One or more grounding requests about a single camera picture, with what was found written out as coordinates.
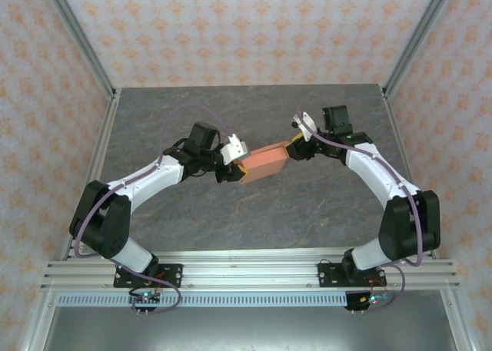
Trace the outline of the orange paper box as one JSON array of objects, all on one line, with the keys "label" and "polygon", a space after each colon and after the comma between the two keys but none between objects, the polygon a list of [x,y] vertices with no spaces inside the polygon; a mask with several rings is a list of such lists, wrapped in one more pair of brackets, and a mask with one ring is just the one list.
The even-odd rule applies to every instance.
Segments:
[{"label": "orange paper box", "polygon": [[248,157],[241,161],[241,166],[246,170],[246,174],[240,179],[239,183],[248,184],[280,173],[288,159],[288,154],[285,150],[288,144],[288,141],[281,141],[253,150]]}]

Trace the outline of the left small circuit board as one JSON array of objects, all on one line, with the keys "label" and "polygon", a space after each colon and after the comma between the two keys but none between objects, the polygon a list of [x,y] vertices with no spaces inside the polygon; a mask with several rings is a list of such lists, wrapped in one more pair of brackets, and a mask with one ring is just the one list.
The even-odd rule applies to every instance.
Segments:
[{"label": "left small circuit board", "polygon": [[130,296],[129,303],[135,306],[147,306],[160,303],[160,293],[151,292],[150,290],[144,290],[143,292],[131,290],[128,294]]}]

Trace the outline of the small circuit board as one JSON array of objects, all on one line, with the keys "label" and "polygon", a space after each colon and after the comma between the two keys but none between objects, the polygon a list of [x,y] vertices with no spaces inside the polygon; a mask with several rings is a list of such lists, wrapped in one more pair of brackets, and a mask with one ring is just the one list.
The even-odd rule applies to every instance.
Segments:
[{"label": "small circuit board", "polygon": [[135,306],[147,306],[160,303],[160,293],[151,292],[150,290],[144,290],[143,292],[131,290],[128,294],[130,296],[129,303]]},{"label": "small circuit board", "polygon": [[382,293],[382,294],[369,294],[367,296],[363,296],[359,299],[359,302],[361,304],[376,304],[382,300],[388,300],[390,298],[389,293]]}]

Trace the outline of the grey metal shelf panel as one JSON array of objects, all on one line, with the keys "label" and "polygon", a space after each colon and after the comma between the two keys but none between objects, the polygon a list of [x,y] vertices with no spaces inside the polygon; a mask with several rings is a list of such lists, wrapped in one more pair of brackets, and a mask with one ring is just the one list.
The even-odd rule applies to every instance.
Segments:
[{"label": "grey metal shelf panel", "polygon": [[447,317],[412,306],[341,308],[59,308],[45,351],[456,351]]}]

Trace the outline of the right small circuit board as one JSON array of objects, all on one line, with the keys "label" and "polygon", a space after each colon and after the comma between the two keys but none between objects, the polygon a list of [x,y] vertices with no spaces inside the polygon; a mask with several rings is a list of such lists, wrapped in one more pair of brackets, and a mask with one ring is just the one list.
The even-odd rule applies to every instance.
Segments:
[{"label": "right small circuit board", "polygon": [[382,293],[382,294],[369,294],[367,296],[363,296],[359,299],[359,302],[361,304],[376,304],[382,300],[388,300],[390,298],[389,293]]}]

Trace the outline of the aluminium table side rail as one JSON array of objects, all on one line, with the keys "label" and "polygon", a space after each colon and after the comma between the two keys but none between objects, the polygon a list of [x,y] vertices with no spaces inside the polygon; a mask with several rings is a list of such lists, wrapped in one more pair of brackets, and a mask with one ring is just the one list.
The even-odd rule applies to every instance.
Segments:
[{"label": "aluminium table side rail", "polygon": [[414,181],[413,181],[413,178],[411,175],[411,169],[410,169],[410,166],[409,166],[409,163],[407,160],[407,155],[405,153],[403,138],[400,136],[399,129],[397,126],[397,120],[395,117],[395,112],[391,107],[391,101],[389,99],[389,95],[384,92],[383,88],[381,88],[381,97],[383,99],[384,106],[385,106],[385,109],[387,111],[387,115],[389,117],[391,127],[392,127],[392,130],[394,132],[394,136],[395,136],[395,139],[397,142],[398,150],[400,152],[401,159],[403,161],[405,172],[401,173],[401,174],[404,175],[405,178],[413,184]]},{"label": "aluminium table side rail", "polygon": [[94,150],[92,151],[91,163],[89,164],[88,173],[82,188],[85,188],[85,185],[89,182],[98,180],[101,176],[121,93],[122,88],[116,88],[114,94],[109,98],[105,117],[101,124]]}]

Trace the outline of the aluminium mounting rail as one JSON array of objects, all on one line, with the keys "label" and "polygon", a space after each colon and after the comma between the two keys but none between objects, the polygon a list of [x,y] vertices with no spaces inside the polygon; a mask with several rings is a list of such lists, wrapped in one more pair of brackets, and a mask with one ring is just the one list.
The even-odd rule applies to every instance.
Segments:
[{"label": "aluminium mounting rail", "polygon": [[[318,290],[317,265],[336,263],[345,249],[294,248],[264,250],[161,251],[162,263],[181,263],[184,290]],[[419,267],[402,264],[399,274],[385,270],[387,288],[397,290],[457,289],[460,280],[450,259],[438,259],[426,253]],[[112,287],[115,266],[101,258],[51,261],[41,287],[45,290],[108,290]]]}]

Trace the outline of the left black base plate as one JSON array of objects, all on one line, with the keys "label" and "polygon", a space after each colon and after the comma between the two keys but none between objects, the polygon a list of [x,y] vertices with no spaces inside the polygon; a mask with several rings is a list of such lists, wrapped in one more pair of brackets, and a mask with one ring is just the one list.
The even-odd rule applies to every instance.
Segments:
[{"label": "left black base plate", "polygon": [[[184,266],[178,263],[158,263],[154,265],[150,270],[143,272],[145,276],[153,277],[158,280],[169,282],[179,288],[181,286],[181,279],[183,275]],[[116,267],[115,277],[113,281],[114,288],[160,288],[163,287],[161,283],[150,281],[140,276],[136,276],[133,273],[128,272],[120,266]]]}]

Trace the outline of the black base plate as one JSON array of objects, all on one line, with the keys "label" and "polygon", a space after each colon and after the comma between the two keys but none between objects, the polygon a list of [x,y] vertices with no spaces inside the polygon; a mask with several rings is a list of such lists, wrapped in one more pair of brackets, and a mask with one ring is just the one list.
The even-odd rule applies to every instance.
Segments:
[{"label": "black base plate", "polygon": [[320,262],[317,265],[320,287],[386,286],[385,272],[375,268],[359,270],[342,263]]},{"label": "black base plate", "polygon": [[[158,280],[169,282],[179,288],[181,286],[181,279],[183,275],[184,266],[178,263],[158,263],[154,265],[150,270],[143,272],[145,276],[153,277]],[[115,277],[113,281],[114,288],[160,288],[163,287],[161,283],[150,281],[140,276],[136,276],[133,273],[128,272],[120,266],[116,267]]]}]

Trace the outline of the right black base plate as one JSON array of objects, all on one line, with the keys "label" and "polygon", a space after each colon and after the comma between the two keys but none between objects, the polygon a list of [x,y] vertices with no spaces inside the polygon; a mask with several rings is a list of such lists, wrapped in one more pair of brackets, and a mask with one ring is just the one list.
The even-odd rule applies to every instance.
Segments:
[{"label": "right black base plate", "polygon": [[386,286],[385,272],[375,268],[359,270],[342,263],[320,262],[317,265],[320,287]]}]

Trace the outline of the aluminium frame post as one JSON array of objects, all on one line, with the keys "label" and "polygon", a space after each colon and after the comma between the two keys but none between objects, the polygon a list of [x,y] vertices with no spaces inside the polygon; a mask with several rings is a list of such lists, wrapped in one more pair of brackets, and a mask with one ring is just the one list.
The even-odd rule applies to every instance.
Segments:
[{"label": "aluminium frame post", "polygon": [[417,25],[400,57],[398,58],[386,84],[381,88],[385,99],[390,100],[396,93],[398,85],[402,81],[407,70],[410,68],[414,57],[424,43],[427,34],[438,19],[439,14],[447,4],[447,1],[448,0],[430,0],[427,7],[424,9],[424,13],[419,18]]},{"label": "aluminium frame post", "polygon": [[85,59],[96,82],[109,97],[113,98],[116,92],[115,87],[106,73],[101,61],[96,54],[96,51],[85,34],[81,22],[76,17],[68,0],[51,0],[53,6],[61,17],[64,26],[68,29],[75,44],[77,45],[82,57]]}]

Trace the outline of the aluminium frame leg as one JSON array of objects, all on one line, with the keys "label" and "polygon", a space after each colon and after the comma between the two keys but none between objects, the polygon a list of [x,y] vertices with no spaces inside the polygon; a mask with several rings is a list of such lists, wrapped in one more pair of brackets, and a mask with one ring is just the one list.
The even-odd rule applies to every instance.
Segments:
[{"label": "aluminium frame leg", "polygon": [[440,296],[444,304],[456,350],[476,351],[473,337],[470,335],[465,321],[458,291],[450,289],[441,290]]},{"label": "aluminium frame leg", "polygon": [[28,322],[21,351],[43,351],[48,338],[55,310],[58,304],[58,291],[40,292],[32,317]]}]

